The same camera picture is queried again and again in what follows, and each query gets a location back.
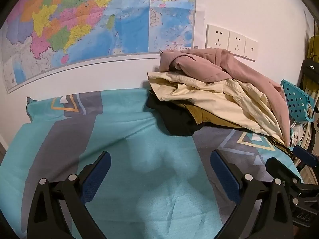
clothes pile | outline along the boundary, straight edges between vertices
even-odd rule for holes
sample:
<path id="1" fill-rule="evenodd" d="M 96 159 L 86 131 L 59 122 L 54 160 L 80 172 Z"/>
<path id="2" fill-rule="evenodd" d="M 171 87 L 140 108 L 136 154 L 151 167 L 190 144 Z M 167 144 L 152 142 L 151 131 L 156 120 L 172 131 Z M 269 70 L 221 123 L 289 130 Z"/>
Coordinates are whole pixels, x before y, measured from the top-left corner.
<path id="1" fill-rule="evenodd" d="M 171 135 L 191 136 L 211 124 L 269 136 L 284 151 L 290 146 L 283 88 L 227 50 L 163 51 L 159 72 L 149 72 L 148 80 L 147 106 Z"/>

light switch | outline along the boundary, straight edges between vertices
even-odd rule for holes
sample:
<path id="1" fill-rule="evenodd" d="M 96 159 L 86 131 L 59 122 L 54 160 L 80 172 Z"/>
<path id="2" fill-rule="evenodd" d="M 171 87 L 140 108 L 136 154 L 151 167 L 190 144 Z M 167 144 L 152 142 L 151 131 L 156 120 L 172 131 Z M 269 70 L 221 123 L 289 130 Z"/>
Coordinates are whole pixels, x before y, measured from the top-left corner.
<path id="1" fill-rule="evenodd" d="M 246 45 L 245 45 L 244 58 L 250 59 L 252 61 L 256 61 L 257 55 L 258 55 L 258 42 L 247 38 Z"/>

cream jacket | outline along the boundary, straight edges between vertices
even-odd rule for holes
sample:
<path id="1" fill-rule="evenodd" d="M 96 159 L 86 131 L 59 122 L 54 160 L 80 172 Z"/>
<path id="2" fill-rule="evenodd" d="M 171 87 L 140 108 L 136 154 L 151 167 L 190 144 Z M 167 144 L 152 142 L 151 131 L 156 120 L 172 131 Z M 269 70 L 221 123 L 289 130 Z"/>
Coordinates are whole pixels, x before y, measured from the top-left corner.
<path id="1" fill-rule="evenodd" d="M 188 100 L 224 120 L 284 144 L 267 97 L 250 83 L 231 78 L 204 83 L 179 72 L 149 72 L 148 80 L 161 101 Z"/>

map of china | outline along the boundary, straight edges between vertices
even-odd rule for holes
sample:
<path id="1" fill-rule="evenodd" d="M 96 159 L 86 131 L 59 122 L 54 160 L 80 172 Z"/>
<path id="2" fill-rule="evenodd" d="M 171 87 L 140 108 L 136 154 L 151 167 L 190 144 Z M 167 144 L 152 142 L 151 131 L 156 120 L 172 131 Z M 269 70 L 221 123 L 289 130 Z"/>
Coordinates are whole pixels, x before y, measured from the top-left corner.
<path id="1" fill-rule="evenodd" d="M 63 50 L 75 44 L 96 26 L 111 0 L 20 0 L 7 23 L 7 39 L 23 44 L 32 38 L 30 50 L 36 59 L 47 51 Z M 65 64 L 66 54 L 61 59 Z"/>

pink jacket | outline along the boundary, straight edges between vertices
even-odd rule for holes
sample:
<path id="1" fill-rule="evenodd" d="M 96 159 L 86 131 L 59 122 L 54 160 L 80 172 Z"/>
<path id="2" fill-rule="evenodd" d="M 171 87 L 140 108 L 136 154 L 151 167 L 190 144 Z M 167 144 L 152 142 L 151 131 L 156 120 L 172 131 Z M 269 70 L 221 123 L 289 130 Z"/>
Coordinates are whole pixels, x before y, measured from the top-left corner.
<path id="1" fill-rule="evenodd" d="M 279 84 L 238 61 L 229 51 L 219 48 L 190 49 L 184 52 L 163 51 L 159 71 L 175 70 L 182 70 L 186 75 L 202 82 L 234 78 L 254 85 L 267 96 L 279 123 L 285 145 L 289 147 L 289 111 L 284 90 Z"/>

